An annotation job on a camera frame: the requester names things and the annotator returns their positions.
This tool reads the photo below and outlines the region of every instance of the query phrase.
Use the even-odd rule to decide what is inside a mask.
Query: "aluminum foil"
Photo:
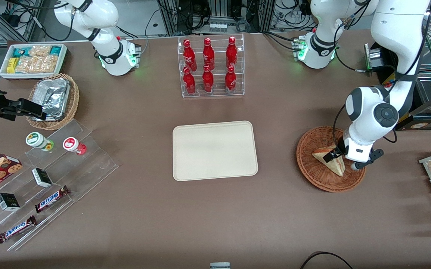
[[[43,80],[36,86],[31,101],[43,106],[46,121],[60,121],[65,117],[70,88],[69,81],[63,78]]]

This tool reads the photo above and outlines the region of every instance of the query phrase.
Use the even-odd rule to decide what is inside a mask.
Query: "small black box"
[[[53,184],[45,170],[41,168],[35,168],[31,172],[33,173],[33,177],[36,180],[36,184],[45,188],[50,187],[51,184]]]
[[[1,192],[0,207],[5,211],[17,211],[19,209],[19,204],[14,194],[5,194]]]

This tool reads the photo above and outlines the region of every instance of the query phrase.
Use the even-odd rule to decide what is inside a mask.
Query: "snickers bar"
[[[69,193],[70,193],[70,191],[68,190],[68,188],[65,185],[64,187],[62,187],[61,189],[59,189],[57,192],[55,192],[53,195],[51,195],[50,197],[44,199],[41,203],[37,204],[35,206],[36,213],[40,213],[41,211],[43,211],[46,208],[50,207],[52,204],[54,204],[60,198],[62,198],[63,196],[65,196],[66,194],[69,194]]]
[[[36,226],[35,216],[31,215],[26,221],[16,225],[15,227],[7,230],[6,233],[0,234],[0,244],[8,240],[10,237],[16,235],[17,233],[21,233],[23,230],[30,226]]]

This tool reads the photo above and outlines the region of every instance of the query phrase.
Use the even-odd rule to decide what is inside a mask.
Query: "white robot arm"
[[[398,56],[393,88],[358,87],[345,102],[352,124],[345,130],[345,156],[358,163],[371,161],[373,143],[389,133],[412,104],[422,21],[430,0],[379,0],[371,25],[374,40]]]
[[[124,75],[139,65],[140,47],[118,40],[109,27],[118,23],[118,10],[107,0],[67,0],[55,9],[58,21],[91,41],[104,68],[111,75]]]
[[[377,4],[378,0],[312,0],[310,9],[318,19],[317,31],[299,36],[297,60],[310,68],[326,67],[333,58],[335,32],[342,25],[342,19],[354,20],[372,14]],[[335,40],[340,38],[343,30],[338,30]]]

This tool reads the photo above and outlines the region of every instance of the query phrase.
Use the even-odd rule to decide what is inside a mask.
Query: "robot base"
[[[306,35],[299,36],[298,39],[292,41],[292,48],[294,50],[294,60],[296,62],[300,61],[305,63],[306,66],[313,69],[324,68],[330,63],[330,61],[335,57],[335,51],[327,50],[326,56],[320,56],[318,52],[312,47],[310,39],[313,33],[307,33]]]
[[[120,40],[123,45],[123,53],[116,59],[113,64],[105,63],[101,57],[101,65],[105,68],[111,75],[124,75],[133,68],[139,68],[139,61],[141,58],[141,47],[136,46],[127,40]]]
[[[332,130],[331,126],[320,126],[307,131],[297,145],[297,164],[306,179],[316,187],[330,192],[349,191],[361,182],[365,176],[365,168],[354,171],[351,168],[353,162],[342,157],[344,158],[345,172],[340,177],[311,155],[318,148],[334,145]],[[340,139],[342,135],[341,129],[335,129],[337,139]]]

